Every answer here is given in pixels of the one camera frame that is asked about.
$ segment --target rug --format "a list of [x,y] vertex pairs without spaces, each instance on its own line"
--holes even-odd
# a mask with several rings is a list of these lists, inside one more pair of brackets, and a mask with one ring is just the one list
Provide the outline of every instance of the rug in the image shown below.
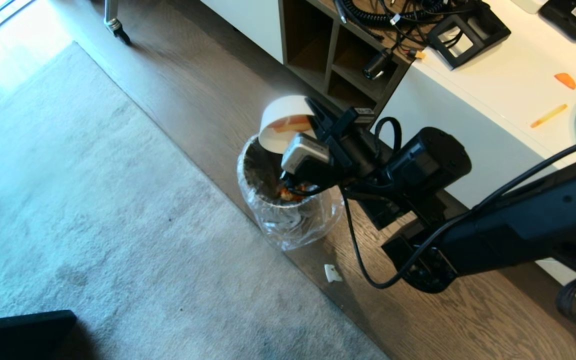
[[54,310],[62,359],[386,358],[76,43],[0,101],[0,317]]

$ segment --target caster wheel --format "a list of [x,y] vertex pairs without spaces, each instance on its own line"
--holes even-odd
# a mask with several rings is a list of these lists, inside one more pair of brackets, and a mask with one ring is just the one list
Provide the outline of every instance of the caster wheel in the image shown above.
[[119,41],[128,46],[132,44],[132,42],[130,41],[130,37],[128,37],[128,34],[126,34],[123,27],[120,27],[114,31],[114,37],[118,38]]

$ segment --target black cord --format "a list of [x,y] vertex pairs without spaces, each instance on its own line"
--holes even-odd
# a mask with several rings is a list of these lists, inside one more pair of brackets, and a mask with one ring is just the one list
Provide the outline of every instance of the black cord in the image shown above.
[[572,153],[576,153],[576,144],[570,146],[569,148],[566,148],[563,151],[556,153],[555,155],[549,157],[548,159],[546,159],[546,160],[540,162],[539,164],[533,166],[532,168],[528,169],[528,171],[525,171],[524,173],[522,173],[518,177],[514,178],[514,180],[511,180],[506,185],[499,187],[499,189],[497,191],[490,194],[490,196],[485,198],[482,202],[480,202],[478,205],[473,207],[471,210],[468,210],[467,212],[464,212],[464,214],[455,216],[454,218],[451,218],[450,220],[446,221],[446,223],[444,223],[442,226],[437,228],[437,230],[435,230],[432,233],[432,235],[430,235],[428,237],[428,239],[426,239],[419,246],[419,248],[417,248],[416,251],[414,251],[414,253],[410,256],[408,261],[404,264],[404,266],[402,266],[400,269],[398,269],[397,273],[392,278],[390,278],[390,280],[388,280],[386,282],[375,282],[370,277],[368,272],[366,271],[366,267],[364,267],[364,262],[362,261],[361,254],[359,252],[359,246],[357,244],[357,239],[355,237],[355,229],[353,227],[352,215],[350,214],[350,205],[348,204],[348,198],[346,196],[346,191],[340,186],[341,195],[343,197],[343,202],[345,204],[345,214],[346,214],[346,217],[348,220],[348,230],[350,231],[350,239],[352,239],[352,247],[354,248],[354,254],[357,257],[357,262],[359,263],[359,268],[361,269],[361,273],[363,274],[366,281],[370,285],[372,285],[373,287],[375,287],[377,289],[386,289],[388,287],[391,287],[394,283],[397,283],[402,278],[403,274],[405,274],[407,271],[410,270],[412,265],[419,259],[419,256],[421,256],[423,251],[425,251],[430,246],[430,244],[432,244],[433,241],[437,237],[439,237],[439,235],[441,235],[444,231],[448,230],[448,228],[455,225],[456,223],[459,223],[459,221],[461,221],[462,219],[465,219],[466,217],[469,217],[472,214],[475,214],[475,212],[477,212],[480,209],[483,209],[489,203],[496,200],[497,198],[499,198],[500,196],[505,194],[510,189],[516,187],[517,185],[524,182],[526,179],[530,178],[531,176],[535,175],[536,173],[539,173],[539,171],[544,170],[546,167],[550,166],[551,164],[554,164],[555,162],[561,160],[564,157],[567,157],[567,155],[570,155]]
[[[349,1],[350,4],[352,4],[352,6],[355,6],[355,4],[352,3],[352,0]],[[364,23],[358,18],[357,14],[352,12],[352,10],[350,10],[350,8],[348,7],[348,3],[346,1],[340,1],[339,5],[343,7],[343,11],[345,11],[345,16],[347,16],[348,19],[350,19],[350,21],[352,21],[355,25],[357,25],[359,29],[364,30],[366,34],[370,35],[371,37],[374,37],[378,41],[382,41],[384,39],[382,35],[375,34],[375,32],[372,32],[372,30],[366,27],[366,25],[364,25]]]
[[392,125],[392,130],[395,135],[395,143],[392,146],[393,154],[397,153],[402,148],[402,125],[394,117],[384,117],[379,120],[377,126],[374,128],[375,159],[379,159],[382,156],[382,147],[379,144],[379,134],[382,132],[382,127],[384,127],[384,124],[386,123],[390,123]]
[[[471,9],[467,9],[467,10],[455,10],[455,11],[448,10],[448,11],[442,11],[442,12],[432,12],[431,10],[425,9],[425,7],[424,7],[424,2],[425,2],[425,0],[421,0],[421,1],[419,2],[419,6],[421,7],[421,9],[422,9],[423,11],[425,11],[426,14],[430,14],[430,15],[434,15],[434,16],[446,16],[446,15],[454,15],[454,14],[466,14],[466,13],[469,13],[469,12],[473,11],[473,10],[471,10]],[[450,2],[448,2],[448,5],[446,5],[446,7],[452,8],[452,5],[450,5]]]
[[366,271],[366,267],[364,266],[362,256],[359,252],[357,238],[355,237],[355,229],[353,227],[353,217],[352,214],[350,214],[350,205],[348,203],[348,198],[346,197],[346,192],[344,191],[344,189],[342,189],[341,187],[340,189],[341,189],[341,195],[343,197],[343,204],[345,205],[345,216],[348,219],[348,229],[350,230],[350,239],[352,240],[352,248],[354,248],[354,255],[357,257],[357,263],[359,263],[359,269],[361,269],[361,273],[363,274],[363,277],[366,279],[368,284],[372,285],[377,289],[386,289],[397,283],[402,278],[402,276],[410,270],[410,268],[412,267],[412,265],[414,265],[419,256],[421,256],[423,251],[425,251],[430,246],[430,244],[432,244],[433,241],[439,235],[441,235],[441,233],[443,233],[446,229],[450,228],[458,221],[461,221],[461,219],[470,215],[470,211],[465,212],[464,214],[452,218],[448,222],[444,223],[440,228],[438,228],[434,233],[432,233],[432,235],[430,235],[430,237],[428,237],[428,239],[426,239],[423,242],[423,244],[421,244],[421,246],[419,246],[419,248],[416,249],[416,251],[414,251],[412,256],[410,256],[408,261],[404,264],[404,266],[398,269],[397,273],[393,277],[391,277],[390,280],[386,282],[375,282],[373,278],[370,277],[368,271]]
[[565,316],[569,321],[576,324],[576,312],[573,312],[572,306],[576,296],[576,279],[567,283],[557,294],[557,310],[560,314]]
[[[412,33],[413,28],[410,27],[407,31],[406,34],[410,35]],[[397,37],[395,40],[395,43],[393,44],[393,46],[391,46],[390,50],[395,50],[396,48],[398,48],[400,45],[402,45],[402,36],[397,32]]]
[[459,30],[459,32],[457,33],[457,35],[455,35],[454,38],[451,38],[448,41],[443,41],[443,45],[446,45],[446,48],[450,49],[453,46],[457,45],[457,43],[459,43],[459,40],[462,38],[462,36],[464,36],[464,32],[462,30]]
[[[441,11],[446,5],[444,4],[443,0],[428,0],[430,2],[428,10],[432,12]],[[347,10],[348,13],[352,14],[357,18],[359,22],[361,22],[366,27],[373,27],[373,28],[390,28],[391,27],[391,18],[393,18],[394,12],[387,8],[385,13],[370,13],[368,11],[364,11],[359,9],[357,5],[355,5],[353,0],[341,0],[340,1],[343,7]],[[426,10],[420,10],[416,14],[412,12],[405,12],[402,11],[399,16],[401,16],[400,21],[402,23],[406,23],[410,19],[414,19],[415,17],[418,21],[425,21],[430,18],[434,18],[436,15],[429,14]]]
[[505,194],[506,192],[510,191],[510,189],[516,187],[517,185],[525,182],[531,176],[539,173],[540,171],[546,169],[547,167],[551,166],[552,164],[560,161],[561,159],[571,155],[572,153],[576,153],[576,144],[566,148],[558,153],[555,153],[553,156],[543,160],[542,162],[538,163],[537,165],[533,166],[532,168],[526,170],[521,175],[515,177],[514,179],[510,180],[507,184],[499,187],[497,191],[490,194],[487,198],[485,198],[482,202],[472,208],[474,212],[478,212],[479,210],[485,208],[487,205],[492,203],[493,201],[497,200],[500,196]]

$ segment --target trash can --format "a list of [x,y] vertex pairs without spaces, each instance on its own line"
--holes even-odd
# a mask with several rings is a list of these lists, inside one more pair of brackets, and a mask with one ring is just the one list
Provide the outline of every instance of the trash can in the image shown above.
[[265,150],[255,135],[238,157],[237,178],[263,234],[288,251],[324,237],[341,218],[344,204],[336,188],[298,201],[282,199],[281,161],[282,155]]

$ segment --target white cabinet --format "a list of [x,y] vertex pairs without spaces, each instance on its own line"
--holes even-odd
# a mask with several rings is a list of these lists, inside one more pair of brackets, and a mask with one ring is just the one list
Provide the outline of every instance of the white cabinet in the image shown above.
[[[473,102],[476,100],[459,93],[458,88],[446,89],[413,64],[379,116],[391,116],[401,123],[402,144],[421,128],[431,126],[452,135],[466,148],[472,170],[446,190],[469,208],[542,161]],[[390,129],[382,130],[381,138],[393,145]]]
[[284,63],[279,0],[201,0],[259,47]]

